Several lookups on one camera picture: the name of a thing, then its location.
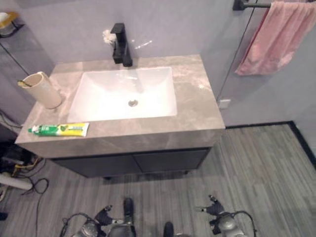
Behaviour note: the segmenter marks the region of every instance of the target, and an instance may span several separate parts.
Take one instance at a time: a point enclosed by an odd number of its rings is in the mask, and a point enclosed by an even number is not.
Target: floor
[[[140,237],[162,236],[171,220],[176,232],[194,237],[213,236],[210,216],[194,212],[216,196],[227,211],[246,210],[260,237],[315,236],[316,176],[287,125],[230,129],[212,149],[199,170],[182,173],[131,175],[86,179],[48,161],[34,179],[50,180],[39,208],[39,237],[57,237],[62,218],[76,212],[93,216],[105,205],[122,216],[124,197],[135,201],[135,226]],[[9,212],[0,222],[1,237],[34,237],[38,194],[20,196],[12,189],[0,203]],[[252,236],[246,217],[238,219]],[[74,219],[68,236],[84,219]]]

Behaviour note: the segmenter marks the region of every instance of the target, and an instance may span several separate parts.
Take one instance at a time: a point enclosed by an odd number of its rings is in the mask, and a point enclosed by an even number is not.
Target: dark gray cabinet
[[[89,178],[141,173],[137,163],[130,155],[64,158],[54,159],[54,162]]]
[[[144,173],[197,169],[208,153],[205,150],[171,151],[133,155]]]
[[[197,169],[210,148],[143,152],[77,158],[56,158],[55,163],[85,177]]]

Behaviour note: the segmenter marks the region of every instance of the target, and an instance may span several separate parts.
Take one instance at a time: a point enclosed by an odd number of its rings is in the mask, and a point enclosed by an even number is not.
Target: black faucet
[[[117,36],[113,51],[114,62],[116,64],[123,63],[124,67],[133,66],[133,60],[130,57],[128,49],[124,23],[115,23],[111,30],[111,34],[116,34]]]

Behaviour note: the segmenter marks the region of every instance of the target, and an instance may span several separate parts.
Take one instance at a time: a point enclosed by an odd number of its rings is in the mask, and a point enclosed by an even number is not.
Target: white sink basin
[[[177,115],[170,67],[85,72],[68,122]]]

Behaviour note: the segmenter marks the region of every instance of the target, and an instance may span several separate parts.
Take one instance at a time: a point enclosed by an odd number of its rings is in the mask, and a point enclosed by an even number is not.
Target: baseboard
[[[272,126],[272,125],[283,125],[287,124],[294,135],[296,136],[297,140],[299,141],[301,147],[303,148],[304,152],[306,153],[308,159],[313,164],[314,168],[316,169],[316,157],[306,142],[305,138],[301,134],[300,130],[297,128],[295,122],[293,121],[284,121],[284,122],[268,122],[268,123],[256,123],[256,124],[245,124],[245,125],[236,125],[236,126],[227,126],[226,129],[235,129],[235,128],[244,128],[244,127],[259,127],[259,126]]]
[[[316,169],[316,158],[315,155],[308,145],[307,141],[305,140],[304,136],[301,134],[300,130],[297,128],[295,122],[290,121],[288,124],[292,130],[292,132],[295,134],[297,140],[301,144],[303,150],[305,151],[308,159],[310,159],[311,163],[313,164],[314,168]]]
[[[271,126],[271,125],[283,125],[283,124],[289,124],[290,122],[291,121],[243,124],[243,125],[236,125],[236,126],[227,126],[226,129],[243,128],[243,127],[260,127],[260,126]]]

